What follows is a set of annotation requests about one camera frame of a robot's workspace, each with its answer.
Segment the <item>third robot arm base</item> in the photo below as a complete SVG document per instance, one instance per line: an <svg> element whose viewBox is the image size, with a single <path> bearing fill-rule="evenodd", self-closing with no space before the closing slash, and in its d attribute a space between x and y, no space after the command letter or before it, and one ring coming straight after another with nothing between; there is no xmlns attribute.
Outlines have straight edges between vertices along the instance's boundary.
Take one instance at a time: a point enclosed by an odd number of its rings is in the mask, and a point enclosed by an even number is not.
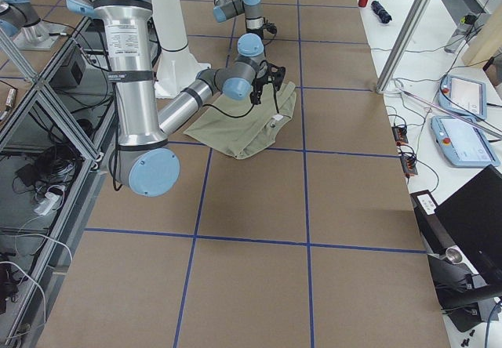
<svg viewBox="0 0 502 348"><path fill-rule="evenodd" d="M48 51L66 28L42 21L30 0L1 0L1 29L18 49Z"/></svg>

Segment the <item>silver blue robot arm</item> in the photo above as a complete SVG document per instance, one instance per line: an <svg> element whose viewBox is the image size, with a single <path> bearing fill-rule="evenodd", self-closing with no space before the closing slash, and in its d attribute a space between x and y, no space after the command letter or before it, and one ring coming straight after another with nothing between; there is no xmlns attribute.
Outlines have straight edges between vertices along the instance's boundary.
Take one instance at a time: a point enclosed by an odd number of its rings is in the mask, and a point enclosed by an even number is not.
<svg viewBox="0 0 502 348"><path fill-rule="evenodd" d="M213 16L218 23L244 15L246 32L257 34L264 39L264 32L277 34L277 27L263 14L262 0L213 0Z"/></svg>
<svg viewBox="0 0 502 348"><path fill-rule="evenodd" d="M221 93L260 103L265 85L279 89L284 67L269 63L257 29L261 0L214 0L223 22L243 15L247 32L230 67L213 69L191 54L180 0L66 0L74 13L102 20L120 129L108 169L115 185L157 197L172 188L180 162L169 136Z"/></svg>

